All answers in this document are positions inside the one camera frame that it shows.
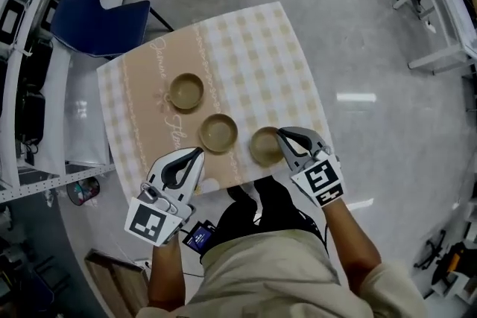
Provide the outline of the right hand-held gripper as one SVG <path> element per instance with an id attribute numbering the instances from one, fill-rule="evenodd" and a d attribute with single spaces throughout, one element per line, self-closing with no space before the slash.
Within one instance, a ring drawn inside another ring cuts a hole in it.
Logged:
<path id="1" fill-rule="evenodd" d="M 291 177 L 291 181 L 317 207 L 323 208 L 344 196 L 344 178 L 336 156 L 315 162 L 313 156 L 325 147 L 324 140 L 317 132 L 305 127 L 282 127 L 278 129 L 277 135 L 289 168 L 300 171 Z M 305 152 L 296 151 L 290 141 Z"/>

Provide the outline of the tan bowl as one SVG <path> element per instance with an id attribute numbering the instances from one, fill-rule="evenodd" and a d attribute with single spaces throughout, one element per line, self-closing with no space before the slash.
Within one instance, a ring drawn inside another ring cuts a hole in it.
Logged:
<path id="1" fill-rule="evenodd" d="M 225 153 L 235 144 L 238 128 L 231 117 L 217 113 L 210 115 L 202 122 L 198 134 L 207 150 L 213 153 Z"/>
<path id="2" fill-rule="evenodd" d="M 275 127 L 262 127 L 250 139 L 250 155 L 262 167 L 270 167 L 283 160 L 283 154 L 277 141 L 277 131 L 278 129 Z"/>
<path id="3" fill-rule="evenodd" d="M 182 110 L 194 109 L 203 98 L 202 80 L 192 73 L 183 73 L 171 82 L 169 95 L 172 104 Z"/>

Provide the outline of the person's left forearm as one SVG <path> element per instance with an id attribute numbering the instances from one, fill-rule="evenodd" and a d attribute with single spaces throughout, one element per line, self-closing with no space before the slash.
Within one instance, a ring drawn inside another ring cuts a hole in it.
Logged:
<path id="1" fill-rule="evenodd" d="M 154 247 L 148 299 L 151 307 L 173 311 L 185 305 L 186 285 L 178 237 Z"/>

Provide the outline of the person's right forearm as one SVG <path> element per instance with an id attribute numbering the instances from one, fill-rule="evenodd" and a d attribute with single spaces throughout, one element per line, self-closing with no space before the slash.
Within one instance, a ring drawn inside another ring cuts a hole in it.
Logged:
<path id="1" fill-rule="evenodd" d="M 342 199 L 324 206 L 323 213 L 348 285 L 358 295 L 364 280 L 382 263 L 379 251 Z"/>

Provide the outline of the person's black trousers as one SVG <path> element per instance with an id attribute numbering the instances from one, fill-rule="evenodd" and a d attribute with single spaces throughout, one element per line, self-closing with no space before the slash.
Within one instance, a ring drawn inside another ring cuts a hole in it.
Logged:
<path id="1" fill-rule="evenodd" d="M 312 219 L 305 217 L 294 205 L 284 185 L 269 176 L 256 180 L 253 186 L 262 204 L 259 223 L 254 223 L 257 208 L 247 209 L 233 201 L 218 221 L 210 238 L 211 247 L 248 235 L 295 229 L 310 232 L 318 239 L 322 238 Z"/>

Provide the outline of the person's left black shoe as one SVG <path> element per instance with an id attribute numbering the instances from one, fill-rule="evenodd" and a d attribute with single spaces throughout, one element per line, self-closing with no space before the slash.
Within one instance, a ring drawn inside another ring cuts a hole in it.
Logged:
<path id="1" fill-rule="evenodd" d="M 256 201 L 238 185 L 227 189 L 229 197 L 240 206 L 247 209 L 256 209 Z"/>

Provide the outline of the black device with blue screen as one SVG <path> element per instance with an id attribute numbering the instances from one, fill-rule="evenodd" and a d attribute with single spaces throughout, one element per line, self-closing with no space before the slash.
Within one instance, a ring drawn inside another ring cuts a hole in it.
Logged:
<path id="1" fill-rule="evenodd" d="M 209 220 L 198 221 L 192 229 L 189 231 L 182 229 L 182 232 L 186 234 L 183 244 L 194 252 L 203 255 L 207 243 L 215 232 L 215 225 Z"/>

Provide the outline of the beige checked tablecloth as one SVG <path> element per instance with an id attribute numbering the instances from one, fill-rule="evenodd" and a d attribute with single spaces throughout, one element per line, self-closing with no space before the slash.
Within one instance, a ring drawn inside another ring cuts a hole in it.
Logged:
<path id="1" fill-rule="evenodd" d="M 113 161 L 126 198 L 138 196 L 153 163 L 172 151 L 200 145 L 210 115 L 231 117 L 233 147 L 206 152 L 201 194 L 284 171 L 250 155 L 262 127 L 307 127 L 331 135 L 319 94 L 292 25 L 278 2 L 215 16 L 181 28 L 109 61 L 98 70 L 101 106 Z M 171 82 L 183 73 L 203 82 L 201 103 L 176 108 Z"/>

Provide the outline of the wooden board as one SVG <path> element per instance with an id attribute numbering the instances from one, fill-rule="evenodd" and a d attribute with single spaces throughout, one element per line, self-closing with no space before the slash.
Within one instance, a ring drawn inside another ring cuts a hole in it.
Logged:
<path id="1" fill-rule="evenodd" d="M 135 318 L 148 305 L 148 278 L 143 268 L 94 249 L 84 261 L 115 318 Z"/>

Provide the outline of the person's beige shirt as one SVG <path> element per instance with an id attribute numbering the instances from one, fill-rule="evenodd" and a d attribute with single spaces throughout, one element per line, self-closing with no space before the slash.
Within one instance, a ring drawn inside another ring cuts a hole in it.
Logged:
<path id="1" fill-rule="evenodd" d="M 357 293 L 340 285 L 321 241 L 298 230 L 249 235 L 202 258 L 204 278 L 184 306 L 136 318 L 427 318 L 403 269 L 380 264 Z"/>

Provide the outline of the white metal shelving rack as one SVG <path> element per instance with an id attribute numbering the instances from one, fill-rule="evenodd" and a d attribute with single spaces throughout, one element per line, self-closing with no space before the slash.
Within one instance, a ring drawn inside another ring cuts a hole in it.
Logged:
<path id="1" fill-rule="evenodd" d="M 16 94 L 16 161 L 0 161 L 0 203 L 111 171 L 96 69 L 103 57 L 66 47 L 50 32 L 60 0 L 40 0 Z M 124 0 L 100 0 L 110 9 Z M 0 57 L 0 115 L 7 60 Z"/>

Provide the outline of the black chair base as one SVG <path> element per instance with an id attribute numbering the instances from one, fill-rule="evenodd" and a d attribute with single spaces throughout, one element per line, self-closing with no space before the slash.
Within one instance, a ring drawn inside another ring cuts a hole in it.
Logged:
<path id="1" fill-rule="evenodd" d="M 420 262 L 414 263 L 413 268 L 418 270 L 427 270 L 435 260 L 439 259 L 440 253 L 443 250 L 443 242 L 446 237 L 446 230 L 442 229 L 439 233 L 437 241 L 428 239 L 425 242 L 425 248 L 428 248 L 427 256 Z"/>

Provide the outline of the blue chair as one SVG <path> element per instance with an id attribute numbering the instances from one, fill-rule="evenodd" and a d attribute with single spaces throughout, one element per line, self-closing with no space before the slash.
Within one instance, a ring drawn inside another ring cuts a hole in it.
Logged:
<path id="1" fill-rule="evenodd" d="M 147 0 L 106 9 L 100 0 L 60 0 L 50 32 L 63 45 L 91 57 L 117 57 L 142 44 L 148 17 L 174 29 Z"/>

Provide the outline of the black and yellow tool case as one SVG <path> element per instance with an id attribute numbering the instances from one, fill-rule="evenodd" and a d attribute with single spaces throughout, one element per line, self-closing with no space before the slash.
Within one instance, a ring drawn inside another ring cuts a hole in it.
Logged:
<path id="1" fill-rule="evenodd" d="M 477 247 L 467 248 L 462 241 L 453 245 L 437 261 L 432 290 L 444 299 L 457 296 L 471 304 L 477 297 Z"/>

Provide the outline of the white table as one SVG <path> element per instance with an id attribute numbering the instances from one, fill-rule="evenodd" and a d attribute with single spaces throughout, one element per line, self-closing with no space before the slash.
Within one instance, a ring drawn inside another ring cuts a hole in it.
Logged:
<path id="1" fill-rule="evenodd" d="M 397 10 L 410 0 L 397 0 L 393 9 Z M 431 54 L 408 63 L 409 69 L 418 69 L 435 63 L 447 57 L 454 57 L 457 62 L 432 71 L 439 74 L 451 69 L 477 65 L 477 30 L 467 11 L 463 0 L 431 0 L 432 6 L 422 12 L 423 16 L 431 13 L 437 15 L 437 20 L 443 31 L 446 46 Z"/>

